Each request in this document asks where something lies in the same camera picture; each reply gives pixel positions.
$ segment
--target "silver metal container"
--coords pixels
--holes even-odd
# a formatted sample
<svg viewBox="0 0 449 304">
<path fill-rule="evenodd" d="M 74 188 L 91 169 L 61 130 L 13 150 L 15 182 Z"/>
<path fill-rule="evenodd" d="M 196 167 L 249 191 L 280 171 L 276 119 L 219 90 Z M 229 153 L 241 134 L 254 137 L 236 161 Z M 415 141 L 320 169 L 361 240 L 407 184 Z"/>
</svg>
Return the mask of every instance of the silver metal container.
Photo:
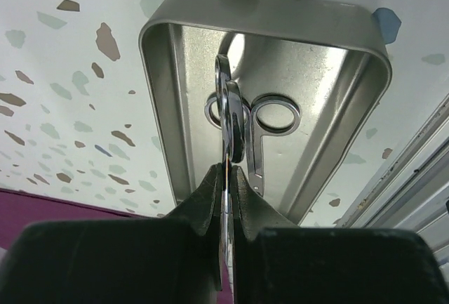
<svg viewBox="0 0 449 304">
<path fill-rule="evenodd" d="M 165 0 L 142 30 L 140 50 L 177 203 L 221 160 L 221 133 L 203 111 L 220 50 L 249 103 L 275 93 L 299 105 L 295 132 L 263 140 L 264 198 L 296 223 L 391 80 L 371 14 L 327 1 Z M 269 106 L 261 118 L 280 126 L 290 115 Z"/>
</svg>

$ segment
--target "colored speckle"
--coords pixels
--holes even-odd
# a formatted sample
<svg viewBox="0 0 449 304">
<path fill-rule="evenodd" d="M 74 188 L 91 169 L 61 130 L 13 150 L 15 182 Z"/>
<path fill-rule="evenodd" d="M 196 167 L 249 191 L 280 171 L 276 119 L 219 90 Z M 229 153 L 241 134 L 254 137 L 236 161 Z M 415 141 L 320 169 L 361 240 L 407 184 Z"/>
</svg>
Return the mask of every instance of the colored speckle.
<svg viewBox="0 0 449 304">
<path fill-rule="evenodd" d="M 71 171 L 68 171 L 67 169 L 61 169 L 61 171 L 66 175 L 69 176 L 72 180 L 75 178 L 75 176 L 73 175 L 73 173 Z"/>
<path fill-rule="evenodd" d="M 27 180 L 28 180 L 30 183 L 32 183 L 33 185 L 37 185 L 37 182 L 34 181 L 33 179 L 27 178 Z"/>
<path fill-rule="evenodd" d="M 50 114 L 50 110 L 47 109 L 44 105 L 41 104 L 41 109 L 42 111 L 44 111 L 46 114 Z"/>
<path fill-rule="evenodd" d="M 162 151 L 161 149 L 161 142 L 159 141 L 159 137 L 152 137 L 152 143 L 155 146 L 155 148 L 157 148 L 159 151 Z"/>
<path fill-rule="evenodd" d="M 107 194 L 115 194 L 115 193 L 117 193 L 117 191 L 114 188 L 112 188 L 112 187 L 106 187 L 105 191 L 106 191 Z"/>
<path fill-rule="evenodd" d="M 95 62 L 92 63 L 92 70 L 98 78 L 105 77 L 105 73 L 103 72 L 103 69 Z"/>
<path fill-rule="evenodd" d="M 25 33 L 22 30 L 8 30 L 5 32 L 6 39 L 14 48 L 22 48 L 25 43 Z"/>
<path fill-rule="evenodd" d="M 125 179 L 119 178 L 118 176 L 113 176 L 112 174 L 108 175 L 112 180 L 118 182 L 120 185 L 129 185 L 129 182 L 126 181 Z"/>
<path fill-rule="evenodd" d="M 54 151 L 54 152 L 56 152 L 56 153 L 58 153 L 58 154 L 60 154 L 60 155 L 64 155 L 65 156 L 65 153 L 62 150 L 60 150 L 59 148 L 49 147 L 49 149 Z"/>
<path fill-rule="evenodd" d="M 74 191 L 66 186 L 64 186 L 63 188 L 61 188 L 61 192 L 65 193 L 65 194 L 73 194 Z"/>
<path fill-rule="evenodd" d="M 334 200 L 332 200 L 331 202 L 329 202 L 329 204 L 332 206 L 332 207 L 338 207 L 339 205 L 340 205 L 340 199 L 334 199 Z"/>
<path fill-rule="evenodd" d="M 72 0 L 64 0 L 56 9 L 60 11 L 79 11 L 79 3 Z"/>
<path fill-rule="evenodd" d="M 106 154 L 108 157 L 112 157 L 112 155 L 107 150 L 105 150 L 103 147 L 101 147 L 99 145 L 95 145 L 95 148 L 97 150 L 99 150 L 101 153 Z"/>
<path fill-rule="evenodd" d="M 9 155 L 7 155 L 6 153 L 0 151 L 0 154 L 1 154 L 4 158 L 6 158 L 7 160 L 11 160 L 11 157 L 10 157 Z"/>
<path fill-rule="evenodd" d="M 50 185 L 50 183 L 48 183 L 48 181 L 45 180 L 44 178 L 42 178 L 42 176 L 40 176 L 39 174 L 34 174 L 34 177 L 35 177 L 37 180 L 41 181 L 42 183 L 45 183 L 45 184 L 47 184 L 47 185 Z"/>
<path fill-rule="evenodd" d="M 12 109 L 2 105 L 0 105 L 0 113 L 7 117 L 12 117 L 14 115 L 14 111 Z"/>
<path fill-rule="evenodd" d="M 99 178 L 101 178 L 101 179 L 105 179 L 105 178 L 106 178 L 106 175 L 103 174 L 103 173 L 101 173 L 101 172 L 100 172 L 99 170 L 97 170 L 97 169 L 92 168 L 92 169 L 91 169 L 91 172 L 92 172 L 92 174 L 93 174 L 94 176 L 97 176 L 97 177 L 99 177 Z"/>
<path fill-rule="evenodd" d="M 106 23 L 102 23 L 97 30 L 97 39 L 95 40 L 98 50 L 104 53 L 114 62 L 120 59 L 119 47 L 115 38 L 112 36 L 111 28 Z"/>
<path fill-rule="evenodd" d="M 92 128 L 82 121 L 75 121 L 74 127 L 78 132 L 92 132 Z"/>
<path fill-rule="evenodd" d="M 65 22 L 64 20 L 61 20 L 49 14 L 41 13 L 40 11 L 37 12 L 37 20 L 47 27 L 53 29 L 61 29 L 67 24 L 67 22 Z"/>
<path fill-rule="evenodd" d="M 373 17 L 379 24 L 385 44 L 395 42 L 402 24 L 395 12 L 388 8 L 378 8 L 373 13 Z"/>
<path fill-rule="evenodd" d="M 84 145 L 84 143 L 82 143 L 81 141 L 75 140 L 75 146 L 77 146 L 78 148 L 82 148 L 85 147 L 86 145 Z"/>
<path fill-rule="evenodd" d="M 140 0 L 140 7 L 145 16 L 151 18 L 163 0 Z"/>
<path fill-rule="evenodd" d="M 23 106 L 27 104 L 22 98 L 17 97 L 12 93 L 0 93 L 0 100 L 15 106 Z"/>
<path fill-rule="evenodd" d="M 126 153 L 122 151 L 117 145 L 109 144 L 109 151 L 114 153 L 116 156 L 121 157 L 122 159 L 129 160 L 129 157 L 126 155 Z"/>
<path fill-rule="evenodd" d="M 129 199 L 120 199 L 120 201 L 128 207 L 138 208 L 139 205 Z"/>
<path fill-rule="evenodd" d="M 70 183 L 72 181 L 72 179 L 65 173 L 58 173 L 56 176 L 64 183 Z"/>
<path fill-rule="evenodd" d="M 121 131 L 112 131 L 111 134 L 118 139 L 122 139 L 128 145 L 135 147 L 133 141 L 125 133 Z"/>
<path fill-rule="evenodd" d="M 393 150 L 391 148 L 386 148 L 382 153 L 382 159 L 387 159 L 392 152 Z"/>
<path fill-rule="evenodd" d="M 44 164 L 42 164 L 40 161 L 37 163 L 38 165 L 40 165 L 40 167 L 45 171 L 45 172 L 50 172 L 51 170 Z"/>
<path fill-rule="evenodd" d="M 70 91 L 68 91 L 66 88 L 63 88 L 58 83 L 52 83 L 52 84 L 50 84 L 50 87 L 53 91 L 55 91 L 55 93 L 58 96 L 63 97 L 68 100 L 72 99 L 72 94 L 70 93 Z"/>
<path fill-rule="evenodd" d="M 147 190 L 148 192 L 156 191 L 156 188 L 154 188 L 153 185 L 151 183 L 149 183 L 148 181 L 139 180 L 139 185 L 140 185 L 140 187 L 142 187 L 144 190 Z"/>
<path fill-rule="evenodd" d="M 12 190 L 13 189 L 11 186 L 5 185 L 4 183 L 0 183 L 0 187 L 4 188 L 5 190 Z"/>
<path fill-rule="evenodd" d="M 21 137 L 18 137 L 14 133 L 8 132 L 7 130 L 4 130 L 4 132 L 9 136 L 9 138 L 14 140 L 17 144 L 25 146 L 25 141 L 23 141 Z"/>
<path fill-rule="evenodd" d="M 370 128 L 369 130 L 366 131 L 366 138 L 371 139 L 372 137 L 375 136 L 376 133 L 377 133 L 376 128 Z"/>
<path fill-rule="evenodd" d="M 114 174 L 123 174 L 126 173 L 126 169 L 124 169 L 122 166 L 119 165 L 110 165 L 109 171 Z"/>
<path fill-rule="evenodd" d="M 72 75 L 72 83 L 75 85 L 76 89 L 80 92 L 81 95 L 89 95 L 87 92 L 85 85 L 89 82 L 87 76 L 81 72 L 76 71 Z"/>
<path fill-rule="evenodd" d="M 21 72 L 20 70 L 16 70 L 15 75 L 17 76 L 17 78 L 19 80 L 23 81 L 24 83 L 31 84 L 31 85 L 34 84 L 34 82 L 31 79 L 29 79 L 29 77 L 26 74 L 24 74 L 23 72 Z"/>
<path fill-rule="evenodd" d="M 362 158 L 358 154 L 348 153 L 346 155 L 346 159 L 343 162 L 344 164 L 364 164 L 366 163 L 366 160 Z"/>
<path fill-rule="evenodd" d="M 441 65 L 446 61 L 446 57 L 442 53 L 434 53 L 431 55 L 424 56 L 421 58 L 423 62 L 429 63 L 430 65 Z"/>
<path fill-rule="evenodd" d="M 41 131 L 53 139 L 60 139 L 59 133 L 52 124 L 45 123 L 40 127 Z"/>
</svg>

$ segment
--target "purple surface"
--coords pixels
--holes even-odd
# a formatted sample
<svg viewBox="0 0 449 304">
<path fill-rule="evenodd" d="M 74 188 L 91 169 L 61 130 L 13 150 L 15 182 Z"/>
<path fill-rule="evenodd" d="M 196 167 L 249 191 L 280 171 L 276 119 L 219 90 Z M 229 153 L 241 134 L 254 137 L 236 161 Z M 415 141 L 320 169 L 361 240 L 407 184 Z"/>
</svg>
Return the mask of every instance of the purple surface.
<svg viewBox="0 0 449 304">
<path fill-rule="evenodd" d="M 232 290 L 231 284 L 229 283 L 229 274 L 227 267 L 224 267 L 223 269 L 223 290 L 218 293 L 217 304 L 232 304 Z"/>
<path fill-rule="evenodd" d="M 130 217 L 126 213 L 0 189 L 0 247 L 8 249 L 23 228 L 34 222 Z"/>
</svg>

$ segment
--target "scissor handle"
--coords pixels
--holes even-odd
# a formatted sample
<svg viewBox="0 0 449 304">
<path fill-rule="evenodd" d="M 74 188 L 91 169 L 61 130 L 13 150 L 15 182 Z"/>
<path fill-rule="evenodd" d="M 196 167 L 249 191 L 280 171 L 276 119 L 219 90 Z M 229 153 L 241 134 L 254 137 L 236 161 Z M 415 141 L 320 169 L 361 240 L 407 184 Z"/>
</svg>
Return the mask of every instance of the scissor handle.
<svg viewBox="0 0 449 304">
<path fill-rule="evenodd" d="M 249 108 L 249 104 L 242 99 L 243 101 L 243 114 L 246 116 L 245 119 L 245 125 L 249 122 L 250 118 L 250 108 Z M 207 99 L 206 101 L 206 105 L 204 106 L 204 115 L 206 116 L 206 119 L 209 121 L 210 124 L 212 124 L 212 126 L 218 128 L 219 130 L 222 129 L 221 126 L 221 122 L 220 119 L 217 118 L 213 113 L 212 113 L 212 105 L 213 103 L 217 102 L 217 96 L 213 93 L 212 95 L 210 95 L 210 97 Z"/>
<path fill-rule="evenodd" d="M 215 58 L 215 94 L 223 140 L 225 158 L 234 163 L 243 160 L 245 151 L 245 124 L 239 86 L 232 81 L 229 61 L 225 55 Z"/>
<path fill-rule="evenodd" d="M 257 117 L 257 113 L 261 108 L 268 105 L 280 105 L 284 106 L 290 110 L 293 114 L 293 121 L 284 127 L 272 127 L 266 125 L 260 118 Z M 301 122 L 300 108 L 293 102 L 290 98 L 282 95 L 265 95 L 257 98 L 253 101 L 251 106 L 251 121 L 253 127 L 256 125 L 261 128 L 264 132 L 260 134 L 261 136 L 286 136 L 295 132 Z"/>
</svg>

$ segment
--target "scissors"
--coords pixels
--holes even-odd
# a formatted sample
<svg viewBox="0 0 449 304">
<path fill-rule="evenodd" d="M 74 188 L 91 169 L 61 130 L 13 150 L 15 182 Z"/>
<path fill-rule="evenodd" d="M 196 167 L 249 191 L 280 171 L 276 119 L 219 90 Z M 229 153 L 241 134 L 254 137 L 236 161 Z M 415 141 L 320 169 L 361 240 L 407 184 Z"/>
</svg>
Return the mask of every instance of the scissors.
<svg viewBox="0 0 449 304">
<path fill-rule="evenodd" d="M 222 252 L 224 260 L 228 261 L 232 237 L 229 233 L 229 214 L 231 213 L 231 200 L 229 192 L 229 179 L 232 163 L 239 163 L 245 154 L 245 122 L 243 104 L 239 86 L 231 78 L 229 60 L 226 55 L 218 54 L 215 57 L 215 95 L 214 101 L 222 129 Z"/>
<path fill-rule="evenodd" d="M 217 97 L 212 95 L 206 102 L 204 113 L 207 120 L 216 128 L 221 128 L 220 120 L 212 113 L 212 105 L 217 102 Z M 293 121 L 281 128 L 274 128 L 264 124 L 257 113 L 267 105 L 280 105 L 289 109 L 293 114 Z M 300 109 L 290 98 L 282 95 L 264 95 L 253 101 L 251 106 L 242 102 L 243 113 L 246 120 L 245 151 L 248 164 L 248 179 L 251 188 L 261 196 L 264 194 L 264 166 L 263 166 L 263 136 L 280 137 L 287 136 L 296 131 L 300 125 Z"/>
</svg>

